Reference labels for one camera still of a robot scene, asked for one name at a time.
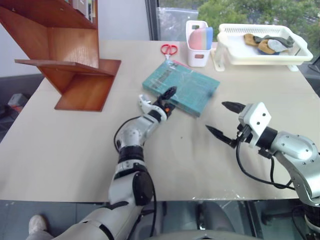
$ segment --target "red scissors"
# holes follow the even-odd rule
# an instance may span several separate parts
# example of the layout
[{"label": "red scissors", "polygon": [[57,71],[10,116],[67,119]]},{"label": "red scissors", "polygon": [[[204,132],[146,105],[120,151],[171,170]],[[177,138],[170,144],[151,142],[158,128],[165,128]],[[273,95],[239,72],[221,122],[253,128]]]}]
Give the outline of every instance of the red scissors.
[{"label": "red scissors", "polygon": [[161,46],[161,53],[165,55],[165,59],[169,59],[170,56],[175,55],[178,52],[178,47],[171,44],[163,44]]}]

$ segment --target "white basket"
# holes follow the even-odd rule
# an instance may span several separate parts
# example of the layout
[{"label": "white basket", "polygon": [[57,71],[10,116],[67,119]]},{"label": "white basket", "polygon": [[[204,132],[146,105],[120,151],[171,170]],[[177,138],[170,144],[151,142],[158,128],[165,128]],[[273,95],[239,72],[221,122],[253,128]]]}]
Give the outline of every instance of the white basket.
[{"label": "white basket", "polygon": [[[219,72],[225,70],[225,55],[233,65],[287,65],[293,72],[298,71],[296,65],[313,58],[307,48],[307,42],[286,26],[224,23],[219,26],[219,31],[218,45],[211,54],[214,67]],[[261,55],[257,47],[245,44],[244,34],[253,34],[261,38],[265,35],[285,39],[291,36],[294,44],[288,51],[279,55]]]},{"label": "white basket", "polygon": [[191,49],[189,46],[189,37],[191,33],[197,28],[202,29],[207,27],[208,24],[205,21],[189,20],[185,24],[185,37],[188,46],[188,65],[190,67],[204,67],[207,64],[211,49],[195,50]]}]

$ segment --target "white shoe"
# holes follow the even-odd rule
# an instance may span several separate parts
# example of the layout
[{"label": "white shoe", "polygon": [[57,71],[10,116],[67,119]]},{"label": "white shoe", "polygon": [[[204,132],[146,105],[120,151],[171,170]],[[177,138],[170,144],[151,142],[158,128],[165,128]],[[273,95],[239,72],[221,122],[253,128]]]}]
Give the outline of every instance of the white shoe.
[{"label": "white shoe", "polygon": [[34,215],[29,221],[29,235],[37,231],[46,231],[46,220],[41,215]]}]

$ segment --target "wooden shelf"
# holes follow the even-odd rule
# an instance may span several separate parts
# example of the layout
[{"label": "wooden shelf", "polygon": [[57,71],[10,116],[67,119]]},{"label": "wooden shelf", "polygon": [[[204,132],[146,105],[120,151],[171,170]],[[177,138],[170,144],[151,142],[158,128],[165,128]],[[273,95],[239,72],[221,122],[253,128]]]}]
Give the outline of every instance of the wooden shelf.
[{"label": "wooden shelf", "polygon": [[101,111],[120,60],[100,59],[91,23],[65,0],[0,0],[0,23],[61,94],[55,109]]},{"label": "wooden shelf", "polygon": [[0,6],[48,28],[96,29],[65,0],[1,0]]}]

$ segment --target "beige table surface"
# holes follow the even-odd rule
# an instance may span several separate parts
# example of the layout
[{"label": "beige table surface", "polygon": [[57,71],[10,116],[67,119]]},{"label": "beige table surface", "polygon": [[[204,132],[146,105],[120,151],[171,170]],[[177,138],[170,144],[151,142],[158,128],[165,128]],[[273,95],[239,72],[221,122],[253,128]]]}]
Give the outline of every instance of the beige table surface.
[{"label": "beige table surface", "polygon": [[[100,42],[100,57],[122,60],[102,112],[54,110],[60,95],[45,79],[0,143],[0,199],[105,202],[118,154],[113,136],[120,124],[141,114],[142,82],[164,61],[161,41]],[[173,60],[187,62],[185,42]],[[157,198],[171,200],[255,200],[296,198],[246,177],[235,150],[217,140],[211,125],[235,137],[238,115],[223,101],[264,102],[270,127],[311,138],[320,146],[320,101],[300,72],[286,66],[226,66],[212,59],[196,71],[221,84],[199,118],[175,110],[146,142],[144,159]],[[269,180],[270,161],[242,145],[244,167]],[[275,180],[289,175],[276,161]]]}]

